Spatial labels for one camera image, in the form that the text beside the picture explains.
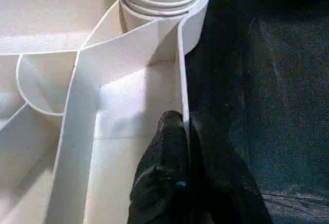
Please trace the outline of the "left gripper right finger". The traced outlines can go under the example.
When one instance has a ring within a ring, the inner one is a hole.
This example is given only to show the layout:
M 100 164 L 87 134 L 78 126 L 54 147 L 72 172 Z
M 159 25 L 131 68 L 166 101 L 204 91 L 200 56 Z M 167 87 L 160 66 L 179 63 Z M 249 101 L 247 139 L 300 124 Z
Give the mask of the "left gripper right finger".
M 190 170 L 194 212 L 206 223 L 271 223 L 243 158 L 207 114 L 190 114 Z

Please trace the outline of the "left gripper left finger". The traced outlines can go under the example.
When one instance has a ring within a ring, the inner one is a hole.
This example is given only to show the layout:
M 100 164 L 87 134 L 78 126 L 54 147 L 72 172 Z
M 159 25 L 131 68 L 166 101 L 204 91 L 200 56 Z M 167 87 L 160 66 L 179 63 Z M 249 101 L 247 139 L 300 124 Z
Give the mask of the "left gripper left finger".
M 182 115 L 162 114 L 130 192 L 128 223 L 186 223 L 188 148 Z

